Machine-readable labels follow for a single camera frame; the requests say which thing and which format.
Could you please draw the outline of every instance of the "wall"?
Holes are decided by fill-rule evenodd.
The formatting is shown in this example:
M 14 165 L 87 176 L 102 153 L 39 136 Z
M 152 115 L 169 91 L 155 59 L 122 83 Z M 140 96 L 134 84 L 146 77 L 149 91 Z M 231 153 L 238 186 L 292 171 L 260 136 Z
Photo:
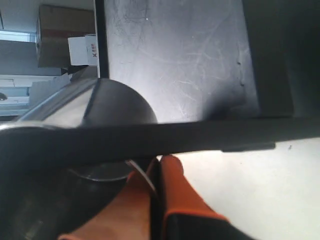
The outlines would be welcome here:
M 38 67 L 33 42 L 0 40 L 0 75 L 60 76 L 60 68 Z
M 1 0 L 5 30 L 36 32 L 39 5 L 48 4 L 79 9 L 94 9 L 93 0 Z

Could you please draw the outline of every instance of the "cardboard box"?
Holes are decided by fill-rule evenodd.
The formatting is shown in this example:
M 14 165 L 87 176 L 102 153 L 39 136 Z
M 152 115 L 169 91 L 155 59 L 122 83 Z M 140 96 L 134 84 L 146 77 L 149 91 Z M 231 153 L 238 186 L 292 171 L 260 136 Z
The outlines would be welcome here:
M 38 66 L 69 67 L 68 38 L 95 34 L 95 31 L 93 11 L 41 5 L 36 31 Z
M 71 65 L 97 66 L 97 37 L 95 35 L 70 37 L 68 42 Z

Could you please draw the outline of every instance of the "white box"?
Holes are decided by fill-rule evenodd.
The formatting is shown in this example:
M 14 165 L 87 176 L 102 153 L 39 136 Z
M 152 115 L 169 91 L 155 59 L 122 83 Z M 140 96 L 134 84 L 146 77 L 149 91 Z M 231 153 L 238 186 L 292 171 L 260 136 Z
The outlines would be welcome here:
M 98 65 L 97 38 L 95 35 L 69 37 L 71 65 Z

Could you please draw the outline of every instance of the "scratched surface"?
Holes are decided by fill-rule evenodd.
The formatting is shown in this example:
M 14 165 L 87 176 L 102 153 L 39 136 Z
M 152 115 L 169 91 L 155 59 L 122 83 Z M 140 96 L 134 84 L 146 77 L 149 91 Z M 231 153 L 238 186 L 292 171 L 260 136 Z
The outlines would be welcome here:
M 110 78 L 160 123 L 258 114 L 240 0 L 105 2 Z

